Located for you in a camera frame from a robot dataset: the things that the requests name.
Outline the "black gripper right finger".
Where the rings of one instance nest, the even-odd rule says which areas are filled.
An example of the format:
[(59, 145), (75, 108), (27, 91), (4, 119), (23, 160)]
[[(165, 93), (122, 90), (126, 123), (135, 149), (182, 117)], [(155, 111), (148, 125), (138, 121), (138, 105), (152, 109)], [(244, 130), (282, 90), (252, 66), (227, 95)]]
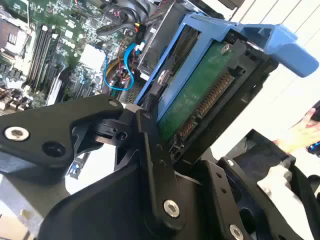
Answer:
[(299, 240), (268, 195), (229, 158), (199, 162), (206, 212), (216, 240)]

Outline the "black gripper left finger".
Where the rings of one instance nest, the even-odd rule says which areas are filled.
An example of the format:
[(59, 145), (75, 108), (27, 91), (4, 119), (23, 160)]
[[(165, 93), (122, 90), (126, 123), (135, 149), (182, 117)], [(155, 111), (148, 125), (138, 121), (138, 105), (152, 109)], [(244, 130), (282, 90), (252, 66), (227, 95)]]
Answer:
[(59, 183), (80, 154), (108, 143), (124, 167), (137, 164), (144, 219), (151, 232), (180, 232), (184, 205), (166, 144), (153, 116), (101, 94), (3, 115), (0, 172), (25, 184)]

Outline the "bare person hand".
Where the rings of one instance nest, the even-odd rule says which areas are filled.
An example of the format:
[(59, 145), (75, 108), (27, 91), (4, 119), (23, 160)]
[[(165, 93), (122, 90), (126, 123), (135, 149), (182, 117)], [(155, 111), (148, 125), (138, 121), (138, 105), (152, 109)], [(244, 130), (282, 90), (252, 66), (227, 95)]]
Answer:
[(312, 120), (316, 112), (311, 108), (306, 115), (294, 126), (288, 129), (280, 138), (273, 143), (286, 154), (295, 150), (306, 148), (320, 141), (320, 123)]

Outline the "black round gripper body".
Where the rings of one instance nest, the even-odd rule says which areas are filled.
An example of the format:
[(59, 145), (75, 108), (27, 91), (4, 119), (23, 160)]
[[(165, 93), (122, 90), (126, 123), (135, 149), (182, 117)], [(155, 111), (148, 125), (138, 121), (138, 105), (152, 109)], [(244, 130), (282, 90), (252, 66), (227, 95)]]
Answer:
[(42, 222), (41, 240), (212, 240), (202, 185), (175, 174), (186, 223), (175, 235), (151, 232), (145, 221), (140, 170), (136, 163), (68, 196)]

